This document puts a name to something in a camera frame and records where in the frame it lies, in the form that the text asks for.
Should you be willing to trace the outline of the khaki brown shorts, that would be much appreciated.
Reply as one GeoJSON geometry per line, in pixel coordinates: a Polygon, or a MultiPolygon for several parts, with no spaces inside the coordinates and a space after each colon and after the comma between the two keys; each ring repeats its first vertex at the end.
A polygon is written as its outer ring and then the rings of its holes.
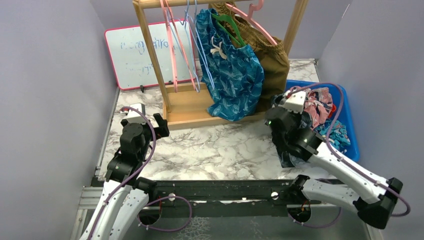
{"type": "Polygon", "coordinates": [[[277,44],[272,44],[265,35],[248,21],[236,16],[224,2],[210,3],[208,7],[215,9],[219,15],[231,16],[244,42],[249,44],[256,54],[264,71],[264,81],[255,111],[264,112],[270,107],[274,96],[283,94],[286,91],[290,62],[284,49],[283,41],[274,37],[277,44]]]}

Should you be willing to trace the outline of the wooden clothes rack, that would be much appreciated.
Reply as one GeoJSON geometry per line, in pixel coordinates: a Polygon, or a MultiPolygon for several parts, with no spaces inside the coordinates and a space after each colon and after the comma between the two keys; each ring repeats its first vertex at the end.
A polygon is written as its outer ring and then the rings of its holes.
{"type": "MultiPolygon", "coordinates": [[[[187,5],[185,0],[168,0],[171,7],[187,5]]],[[[288,54],[295,40],[297,31],[303,19],[309,0],[296,0],[290,21],[283,39],[283,48],[288,54]]],[[[213,101],[204,83],[200,84],[200,93],[194,91],[192,83],[182,83],[180,91],[174,92],[173,85],[165,85],[151,32],[148,27],[144,10],[161,7],[159,0],[132,1],[139,26],[144,37],[145,47],[149,54],[152,67],[163,99],[163,117],[168,121],[170,130],[182,130],[214,125],[242,123],[263,119],[265,112],[255,112],[240,121],[227,121],[207,113],[206,108],[213,101]]]]}

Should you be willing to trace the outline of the pink hanger under khaki shorts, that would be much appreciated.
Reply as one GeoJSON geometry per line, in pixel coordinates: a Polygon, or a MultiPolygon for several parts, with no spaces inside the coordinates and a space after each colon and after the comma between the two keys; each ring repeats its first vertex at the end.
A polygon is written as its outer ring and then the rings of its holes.
{"type": "Polygon", "coordinates": [[[238,9],[236,6],[226,3],[226,6],[235,14],[239,15],[242,19],[246,20],[251,26],[256,28],[272,45],[277,45],[278,43],[275,39],[256,21],[253,19],[253,13],[262,9],[264,5],[264,0],[259,0],[256,4],[251,3],[248,8],[248,12],[245,13],[242,10],[238,9]]]}

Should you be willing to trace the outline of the pink patterned shorts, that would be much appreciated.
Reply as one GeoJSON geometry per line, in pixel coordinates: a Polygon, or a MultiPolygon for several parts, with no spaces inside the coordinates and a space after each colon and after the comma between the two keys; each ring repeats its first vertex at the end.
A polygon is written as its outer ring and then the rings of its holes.
{"type": "Polygon", "coordinates": [[[310,127],[315,129],[329,118],[333,98],[328,87],[307,88],[304,111],[309,114],[310,127]]]}

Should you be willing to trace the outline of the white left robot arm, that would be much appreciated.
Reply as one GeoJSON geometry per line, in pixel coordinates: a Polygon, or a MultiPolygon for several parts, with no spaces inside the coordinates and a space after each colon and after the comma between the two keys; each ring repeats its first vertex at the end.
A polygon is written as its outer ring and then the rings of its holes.
{"type": "Polygon", "coordinates": [[[123,239],[142,208],[157,200],[157,183],[139,175],[156,141],[170,135],[167,120],[159,113],[153,117],[157,127],[142,113],[136,121],[124,119],[120,146],[107,165],[98,204],[80,239],[123,239]]]}

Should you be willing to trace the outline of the thin pink wire hanger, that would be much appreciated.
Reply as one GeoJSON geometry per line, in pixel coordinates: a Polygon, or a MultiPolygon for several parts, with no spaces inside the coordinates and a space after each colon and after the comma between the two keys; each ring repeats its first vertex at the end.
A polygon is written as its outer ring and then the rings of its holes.
{"type": "Polygon", "coordinates": [[[198,80],[198,75],[196,72],[196,61],[193,51],[192,44],[192,31],[188,21],[174,17],[172,8],[169,5],[167,0],[164,1],[164,5],[167,10],[167,18],[172,24],[171,33],[177,42],[177,46],[180,50],[180,54],[183,57],[189,75],[189,80],[192,85],[195,86],[196,80],[198,80]]]}

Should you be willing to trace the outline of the orange mesh shorts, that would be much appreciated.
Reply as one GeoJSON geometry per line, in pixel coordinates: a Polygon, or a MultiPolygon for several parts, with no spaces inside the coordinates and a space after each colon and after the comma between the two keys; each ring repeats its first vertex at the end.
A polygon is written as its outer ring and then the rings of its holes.
{"type": "Polygon", "coordinates": [[[337,110],[337,107],[336,107],[335,104],[333,104],[332,107],[331,107],[331,110],[330,110],[330,112],[328,114],[328,118],[329,119],[333,116],[333,114],[336,112],[336,110],[337,110]]]}

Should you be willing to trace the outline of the pink framed whiteboard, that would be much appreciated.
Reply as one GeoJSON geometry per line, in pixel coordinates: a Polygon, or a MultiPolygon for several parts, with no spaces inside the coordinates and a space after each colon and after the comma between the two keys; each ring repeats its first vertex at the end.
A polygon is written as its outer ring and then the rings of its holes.
{"type": "MultiPolygon", "coordinates": [[[[148,27],[163,79],[165,83],[171,83],[173,77],[166,24],[165,22],[157,22],[149,24],[148,27]]],[[[104,37],[116,82],[121,90],[133,90],[138,89],[140,86],[151,87],[158,84],[153,64],[146,48],[146,42],[138,25],[108,29],[105,31],[104,37]]],[[[179,83],[188,82],[190,81],[189,72],[185,61],[181,56],[177,41],[173,37],[172,39],[177,81],[179,83]]],[[[192,47],[195,55],[196,49],[193,37],[192,47]]]]}

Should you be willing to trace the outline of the black metal base rail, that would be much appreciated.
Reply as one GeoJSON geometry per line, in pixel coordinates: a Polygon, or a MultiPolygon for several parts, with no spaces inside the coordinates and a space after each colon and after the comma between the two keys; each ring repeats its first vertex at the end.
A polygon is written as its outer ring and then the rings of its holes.
{"type": "Polygon", "coordinates": [[[293,180],[141,180],[139,190],[147,190],[149,201],[160,199],[156,207],[169,208],[169,218],[183,215],[180,203],[164,197],[174,194],[192,203],[196,217],[286,216],[286,208],[328,203],[362,215],[368,203],[339,180],[329,183],[300,175],[293,180]]]}

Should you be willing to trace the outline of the light blue shark shorts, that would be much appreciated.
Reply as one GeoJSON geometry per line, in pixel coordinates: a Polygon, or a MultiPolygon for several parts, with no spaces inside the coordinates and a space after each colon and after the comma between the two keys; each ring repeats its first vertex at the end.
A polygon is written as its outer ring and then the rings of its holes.
{"type": "MultiPolygon", "coordinates": [[[[331,123],[332,120],[327,119],[323,124],[318,125],[314,131],[325,137],[330,129],[331,123]]],[[[347,148],[351,145],[347,127],[338,120],[335,121],[333,128],[330,130],[329,141],[335,149],[343,154],[347,152],[347,148]]]]}

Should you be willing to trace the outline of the dark blue patterned shorts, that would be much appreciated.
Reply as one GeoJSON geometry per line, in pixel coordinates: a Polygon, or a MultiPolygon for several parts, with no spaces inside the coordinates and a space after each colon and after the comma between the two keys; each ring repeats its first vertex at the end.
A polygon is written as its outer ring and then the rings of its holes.
{"type": "Polygon", "coordinates": [[[265,75],[251,46],[235,46],[230,35],[219,26],[217,15],[215,9],[208,8],[202,9],[195,17],[215,90],[210,85],[198,50],[203,74],[201,82],[206,85],[213,101],[207,112],[213,117],[234,122],[255,112],[265,75]]]}

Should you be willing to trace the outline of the grey camo shorts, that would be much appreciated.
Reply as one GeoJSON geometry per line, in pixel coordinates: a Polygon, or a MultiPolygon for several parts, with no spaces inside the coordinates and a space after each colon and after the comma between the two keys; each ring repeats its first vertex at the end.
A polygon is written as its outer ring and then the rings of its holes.
{"type": "MultiPolygon", "coordinates": [[[[280,104],[283,104],[284,94],[273,95],[270,99],[270,106],[272,108],[277,107],[280,104]]],[[[301,115],[300,128],[310,128],[312,127],[312,119],[308,112],[304,111],[301,115]]],[[[282,168],[295,168],[299,165],[302,165],[304,161],[301,158],[291,155],[287,151],[283,151],[281,147],[276,147],[279,161],[282,168]]]]}

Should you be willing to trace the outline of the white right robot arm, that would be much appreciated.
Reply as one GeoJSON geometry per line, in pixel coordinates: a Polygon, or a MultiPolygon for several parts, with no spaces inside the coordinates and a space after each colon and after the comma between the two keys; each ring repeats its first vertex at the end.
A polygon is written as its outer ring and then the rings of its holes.
{"type": "Polygon", "coordinates": [[[264,118],[277,150],[316,165],[345,184],[342,187],[300,174],[284,192],[285,196],[296,204],[307,200],[329,203],[356,213],[369,226],[386,228],[400,199],[400,180],[372,173],[327,145],[318,133],[300,128],[299,113],[275,107],[266,111],[264,118]]]}

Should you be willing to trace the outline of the light blue wire hanger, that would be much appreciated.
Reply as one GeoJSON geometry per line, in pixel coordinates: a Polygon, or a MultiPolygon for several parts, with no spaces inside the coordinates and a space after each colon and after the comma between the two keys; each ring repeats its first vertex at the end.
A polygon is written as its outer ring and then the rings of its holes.
{"type": "Polygon", "coordinates": [[[166,8],[165,10],[165,16],[166,16],[166,20],[168,22],[169,28],[170,30],[168,30],[168,32],[170,32],[170,34],[172,35],[172,37],[176,40],[176,44],[178,46],[178,49],[180,51],[180,54],[185,62],[187,71],[188,71],[188,76],[189,76],[189,80],[192,83],[193,86],[193,90],[196,93],[200,92],[200,80],[197,74],[197,70],[196,70],[196,62],[195,62],[195,56],[194,56],[194,50],[193,50],[193,40],[192,40],[192,30],[191,30],[191,25],[189,23],[188,17],[188,9],[189,9],[189,1],[187,0],[187,8],[185,11],[185,15],[183,19],[178,19],[176,17],[174,17],[172,8],[169,4],[168,0],[164,1],[164,6],[166,8]],[[177,29],[177,23],[179,23],[182,28],[183,28],[183,32],[186,36],[186,39],[188,41],[188,53],[185,50],[184,44],[183,44],[183,39],[180,36],[178,29],[177,29]]]}

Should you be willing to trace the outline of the pink plastic hanger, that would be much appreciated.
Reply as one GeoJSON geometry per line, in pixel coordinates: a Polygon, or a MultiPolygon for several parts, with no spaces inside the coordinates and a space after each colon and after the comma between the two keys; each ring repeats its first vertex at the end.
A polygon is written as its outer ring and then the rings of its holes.
{"type": "Polygon", "coordinates": [[[177,80],[177,66],[176,66],[176,59],[175,59],[175,50],[174,50],[174,42],[172,37],[172,31],[170,27],[170,22],[168,20],[168,13],[167,9],[165,8],[165,4],[163,0],[160,0],[161,9],[163,12],[164,20],[165,20],[165,28],[167,32],[167,38],[168,38],[168,49],[170,53],[170,59],[171,59],[171,67],[172,67],[172,83],[173,83],[173,90],[175,93],[178,92],[178,80],[177,80]]]}

